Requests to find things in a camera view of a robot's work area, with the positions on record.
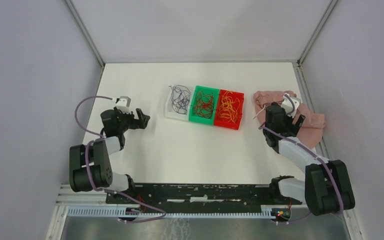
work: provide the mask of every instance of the gray floor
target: gray floor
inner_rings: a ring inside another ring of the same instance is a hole
[[[294,209],[293,219],[308,212]],[[267,219],[167,218],[125,224],[111,217],[68,217],[63,240],[347,240],[344,218],[311,216],[295,224],[276,226]]]

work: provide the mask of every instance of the white wall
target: white wall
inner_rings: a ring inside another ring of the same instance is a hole
[[[298,59],[330,0],[73,0],[107,63]]]
[[[364,239],[384,239],[384,1],[339,1],[303,72],[328,148],[348,167]]]
[[[0,240],[44,239],[99,74],[63,1],[0,1]]]

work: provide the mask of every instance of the yellow string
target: yellow string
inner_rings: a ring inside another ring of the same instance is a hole
[[[236,98],[233,101],[233,97],[228,96],[231,91],[226,91],[223,96],[221,96],[220,106],[218,107],[218,116],[220,118],[229,119],[229,122],[236,123],[238,120],[238,108],[235,109],[233,105],[235,103],[240,103],[239,98]]]

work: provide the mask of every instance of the pink towel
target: pink towel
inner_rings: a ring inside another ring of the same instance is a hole
[[[272,102],[281,104],[284,100],[285,93],[292,97],[297,96],[293,91],[257,91],[252,97],[254,99],[255,113],[261,111],[264,105],[268,106]],[[296,137],[304,145],[312,149],[322,140],[323,128],[325,127],[325,115],[314,113],[306,105],[301,103],[296,110],[293,123],[298,120],[301,114],[305,116],[305,120]],[[260,112],[257,118],[259,123],[263,124],[266,121],[266,110]]]

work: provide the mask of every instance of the plastic tray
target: plastic tray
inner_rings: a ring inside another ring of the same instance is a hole
[[[204,95],[212,95],[214,103],[212,112],[204,112],[206,114],[209,114],[210,117],[202,117],[199,116],[195,111],[194,107],[197,104],[197,94],[199,92],[202,92]],[[193,94],[192,104],[190,105],[190,114],[189,114],[189,121],[190,122],[196,122],[200,124],[207,124],[207,125],[213,125],[214,122],[214,116],[216,115],[216,106],[217,101],[219,99],[219,93],[220,89],[216,88],[210,88],[205,86],[196,86],[195,93]]]
[[[220,113],[225,113],[225,111],[222,111],[222,109],[220,108],[223,96],[225,94],[227,97],[232,97],[234,102],[236,101],[236,99],[239,100],[233,104],[233,108],[237,109],[237,119],[235,122],[232,122],[231,119],[220,116]],[[244,106],[243,93],[221,89],[218,96],[217,107],[215,108],[214,126],[238,130],[242,120],[243,106]]]
[[[179,93],[177,93],[176,91],[173,92],[172,87],[175,87],[175,86],[178,86],[182,90],[189,90],[189,92],[190,92],[189,104],[187,104],[187,106],[185,107],[185,110],[177,109],[176,107],[173,106],[172,95],[174,94],[173,95],[174,99],[177,99],[179,97]],[[194,97],[194,93],[195,93],[195,87],[189,86],[189,85],[184,85],[184,84],[172,84],[170,86],[170,88],[168,88],[168,89],[169,89],[168,96],[167,96],[167,100],[165,101],[165,108],[164,108],[165,117],[170,118],[170,119],[188,121],[189,120],[189,113],[190,113],[190,109],[191,109],[191,102],[192,102],[192,98]]]

